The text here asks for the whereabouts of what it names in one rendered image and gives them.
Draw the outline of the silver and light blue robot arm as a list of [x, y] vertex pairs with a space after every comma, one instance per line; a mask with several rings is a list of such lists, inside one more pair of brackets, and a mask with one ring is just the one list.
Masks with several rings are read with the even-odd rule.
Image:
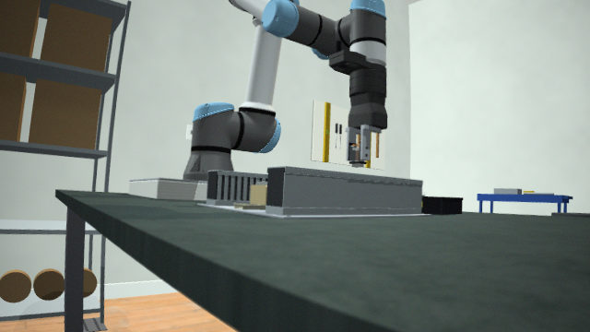
[[226, 102], [195, 108], [191, 156], [183, 180], [207, 182], [207, 171], [234, 172], [231, 150], [268, 153], [277, 145], [281, 126], [272, 103], [282, 38], [311, 47], [323, 60], [336, 53], [337, 41], [341, 51], [363, 41], [386, 47], [383, 0], [352, 0], [350, 14], [337, 21], [300, 6], [299, 0], [229, 1], [254, 15], [256, 27], [245, 102], [238, 112]]

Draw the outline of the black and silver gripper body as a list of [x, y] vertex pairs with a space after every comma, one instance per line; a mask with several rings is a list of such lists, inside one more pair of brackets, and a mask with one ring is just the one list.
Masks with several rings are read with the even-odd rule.
[[350, 51], [341, 51], [341, 41], [337, 41], [336, 53], [329, 55], [329, 66], [349, 76], [348, 127], [360, 130], [361, 125], [369, 125], [386, 129], [385, 45], [377, 41], [359, 41], [350, 46]]

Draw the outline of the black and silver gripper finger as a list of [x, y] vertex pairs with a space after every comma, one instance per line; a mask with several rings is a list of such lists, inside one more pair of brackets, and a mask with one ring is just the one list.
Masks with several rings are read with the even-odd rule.
[[364, 124], [360, 126], [360, 129], [360, 160], [370, 160], [371, 132], [381, 133], [381, 128]]
[[349, 145], [356, 144], [357, 135], [360, 135], [360, 130], [352, 127], [346, 128], [347, 132], [347, 156], [346, 160], [349, 161]]

